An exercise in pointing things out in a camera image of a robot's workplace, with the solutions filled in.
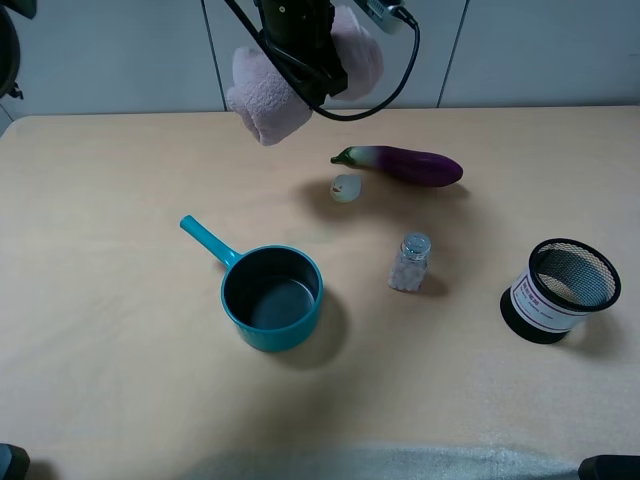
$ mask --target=towel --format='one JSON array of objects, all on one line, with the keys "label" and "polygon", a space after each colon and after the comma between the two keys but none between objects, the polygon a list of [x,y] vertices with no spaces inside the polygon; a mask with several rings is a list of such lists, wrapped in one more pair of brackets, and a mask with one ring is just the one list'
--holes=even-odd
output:
[{"label": "towel", "polygon": [[[353,101],[367,95],[384,71],[377,42],[345,6],[336,8],[331,36],[349,76],[348,88],[334,98]],[[275,145],[311,118],[312,110],[260,50],[235,51],[233,83],[227,92],[229,108],[262,145]]]}]

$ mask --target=black mesh cup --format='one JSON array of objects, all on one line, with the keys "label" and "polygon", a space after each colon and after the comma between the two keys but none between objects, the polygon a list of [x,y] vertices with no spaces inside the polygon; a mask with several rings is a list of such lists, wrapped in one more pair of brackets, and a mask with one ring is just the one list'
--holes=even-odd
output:
[{"label": "black mesh cup", "polygon": [[554,238],[538,245],[528,268],[500,299],[507,325],[535,343],[555,343],[590,313],[616,303],[618,272],[584,243]]}]

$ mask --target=glass shaker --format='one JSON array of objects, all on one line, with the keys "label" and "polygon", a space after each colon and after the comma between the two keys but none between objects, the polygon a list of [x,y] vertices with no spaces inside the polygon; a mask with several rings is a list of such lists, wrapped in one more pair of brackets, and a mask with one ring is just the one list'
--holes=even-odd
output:
[{"label": "glass shaker", "polygon": [[417,292],[427,273],[431,241],[422,233],[410,233],[400,245],[389,275],[389,286],[405,292]]}]

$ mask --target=eggplant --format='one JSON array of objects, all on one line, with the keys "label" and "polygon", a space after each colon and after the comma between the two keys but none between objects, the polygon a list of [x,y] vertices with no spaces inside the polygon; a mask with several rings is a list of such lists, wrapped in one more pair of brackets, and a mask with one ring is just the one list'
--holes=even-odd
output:
[{"label": "eggplant", "polygon": [[351,168],[379,170],[424,187],[446,187],[462,178],[462,167],[449,157],[395,147],[349,147],[331,163]]}]

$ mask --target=teal saucepan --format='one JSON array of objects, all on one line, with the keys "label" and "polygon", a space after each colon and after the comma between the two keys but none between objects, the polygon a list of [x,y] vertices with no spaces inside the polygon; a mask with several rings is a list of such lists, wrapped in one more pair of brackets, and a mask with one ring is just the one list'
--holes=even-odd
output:
[{"label": "teal saucepan", "polygon": [[324,289],[320,270],[307,255],[282,245],[240,254],[191,215],[182,219],[180,227],[226,265],[222,306],[249,345],[279,352],[311,335]]}]

